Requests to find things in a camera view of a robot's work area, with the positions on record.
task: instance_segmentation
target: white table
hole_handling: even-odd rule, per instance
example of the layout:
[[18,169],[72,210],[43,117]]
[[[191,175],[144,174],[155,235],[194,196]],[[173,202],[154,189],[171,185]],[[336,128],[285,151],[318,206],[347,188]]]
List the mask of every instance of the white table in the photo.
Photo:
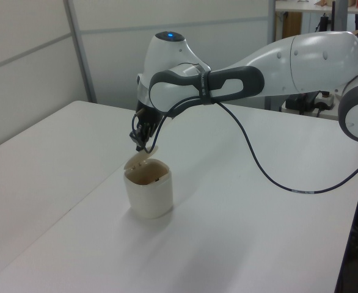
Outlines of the white table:
[[[322,189],[358,167],[358,143],[336,121],[229,108],[281,184]],[[134,216],[120,168],[0,273],[0,292],[334,291],[358,175],[326,194],[279,189],[216,105],[179,115],[158,146],[172,212]]]
[[[276,12],[318,12],[331,13],[331,6],[315,5],[319,0],[309,0],[309,2],[298,2],[297,0],[286,0],[286,1],[276,1]],[[358,14],[358,8],[354,4],[351,7],[348,7],[348,13]]]
[[74,102],[0,145],[0,271],[136,152],[132,116]]

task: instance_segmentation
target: white wall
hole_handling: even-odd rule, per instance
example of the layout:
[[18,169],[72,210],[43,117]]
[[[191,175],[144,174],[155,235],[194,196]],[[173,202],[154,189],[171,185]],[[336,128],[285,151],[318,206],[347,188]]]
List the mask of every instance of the white wall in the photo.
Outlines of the white wall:
[[[151,38],[184,35],[212,69],[231,65],[270,42],[272,0],[70,0],[93,95],[100,104],[134,109],[138,73]],[[257,101],[239,104],[264,106]]]
[[0,144],[87,100],[63,0],[0,0]]

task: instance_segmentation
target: white cup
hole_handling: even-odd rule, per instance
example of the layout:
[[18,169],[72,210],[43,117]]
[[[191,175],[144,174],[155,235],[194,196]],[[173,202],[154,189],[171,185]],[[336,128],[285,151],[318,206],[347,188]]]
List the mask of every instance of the white cup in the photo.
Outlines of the white cup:
[[125,165],[126,191],[131,209],[141,217],[153,219],[164,215],[173,205],[172,174],[169,167],[148,159],[155,151],[138,152]]

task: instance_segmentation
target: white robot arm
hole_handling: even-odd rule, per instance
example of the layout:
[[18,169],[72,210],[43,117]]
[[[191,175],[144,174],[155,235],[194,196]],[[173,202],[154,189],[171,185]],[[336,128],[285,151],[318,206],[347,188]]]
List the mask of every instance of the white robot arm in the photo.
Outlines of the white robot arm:
[[340,126],[358,141],[358,38],[349,32],[286,38],[216,71],[190,50],[182,35],[162,32],[152,38],[144,73],[137,81],[137,111],[144,111],[131,137],[138,145],[153,135],[162,115],[181,101],[171,116],[215,101],[318,90],[342,97]]

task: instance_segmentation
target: cup lid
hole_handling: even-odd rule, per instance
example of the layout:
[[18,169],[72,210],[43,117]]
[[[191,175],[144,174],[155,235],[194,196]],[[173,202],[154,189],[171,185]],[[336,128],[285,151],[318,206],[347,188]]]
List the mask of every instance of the cup lid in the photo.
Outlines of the cup lid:
[[137,154],[135,154],[133,157],[131,157],[130,160],[128,160],[128,162],[125,164],[123,169],[127,170],[131,167],[134,167],[139,162],[142,162],[142,161],[148,159],[151,155],[153,155],[157,151],[157,149],[158,149],[158,147],[157,147],[157,145],[155,145],[155,147],[153,148],[153,151],[151,151],[150,154],[148,154],[145,150],[139,151]]

